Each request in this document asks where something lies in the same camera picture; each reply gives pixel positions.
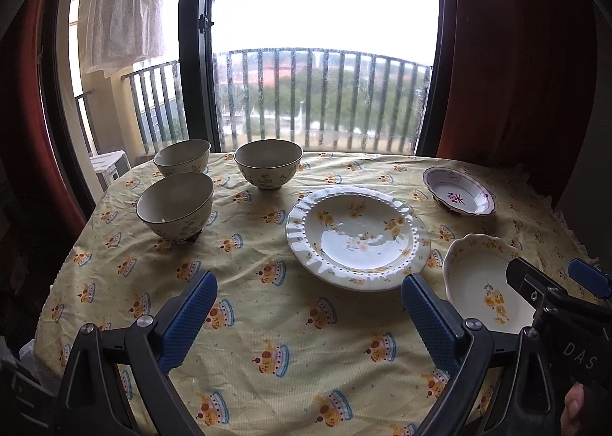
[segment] red curtain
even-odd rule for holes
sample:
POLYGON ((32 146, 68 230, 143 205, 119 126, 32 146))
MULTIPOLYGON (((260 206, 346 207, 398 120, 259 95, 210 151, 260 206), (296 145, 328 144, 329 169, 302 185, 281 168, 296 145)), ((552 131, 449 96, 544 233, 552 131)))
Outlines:
POLYGON ((584 140, 596 69, 592 0, 457 0, 438 156, 522 163, 556 202, 584 140))
POLYGON ((2 39, 0 154, 28 223, 74 241, 85 217, 55 159, 39 81, 44 0, 26 0, 2 39))

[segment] blue gripper pad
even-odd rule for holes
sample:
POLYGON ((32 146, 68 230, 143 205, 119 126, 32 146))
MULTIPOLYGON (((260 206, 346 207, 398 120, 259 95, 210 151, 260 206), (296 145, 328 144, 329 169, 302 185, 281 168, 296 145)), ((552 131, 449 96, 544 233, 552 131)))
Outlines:
POLYGON ((438 298, 425 280, 415 274, 407 276, 402 283, 402 304, 436 367, 453 377, 459 372, 462 362, 460 343, 463 332, 457 311, 450 303, 438 298))
POLYGON ((567 267, 567 273, 574 281, 598 298, 607 298, 612 294, 608 276, 595 267, 591 267, 587 262, 574 258, 567 267))
POLYGON ((157 363, 164 374, 183 363, 215 300, 216 279, 208 272, 176 312, 161 338, 157 363))

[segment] human hand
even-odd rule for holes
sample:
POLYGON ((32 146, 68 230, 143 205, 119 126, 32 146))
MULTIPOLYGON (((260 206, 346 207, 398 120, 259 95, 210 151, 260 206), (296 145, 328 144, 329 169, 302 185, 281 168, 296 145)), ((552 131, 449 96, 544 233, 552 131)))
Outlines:
POLYGON ((565 410, 561 414, 561 436, 576 436, 580 429, 578 416, 584 405, 584 389, 576 383, 565 395, 565 410))

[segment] purple-rimmed dish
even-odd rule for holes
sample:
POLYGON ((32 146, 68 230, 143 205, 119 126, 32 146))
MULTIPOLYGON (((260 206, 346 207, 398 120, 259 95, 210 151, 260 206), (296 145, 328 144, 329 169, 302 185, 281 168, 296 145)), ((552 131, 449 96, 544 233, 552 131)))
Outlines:
POLYGON ((423 183, 439 204, 455 213, 482 216, 495 210, 493 196, 482 184, 452 168, 428 168, 423 183))

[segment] white curtain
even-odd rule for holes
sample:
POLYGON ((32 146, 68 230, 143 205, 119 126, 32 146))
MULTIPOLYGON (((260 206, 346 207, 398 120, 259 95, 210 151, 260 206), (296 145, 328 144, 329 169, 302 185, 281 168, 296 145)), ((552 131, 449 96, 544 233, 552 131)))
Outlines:
POLYGON ((81 71, 105 77, 164 54, 162 0, 80 0, 81 71))

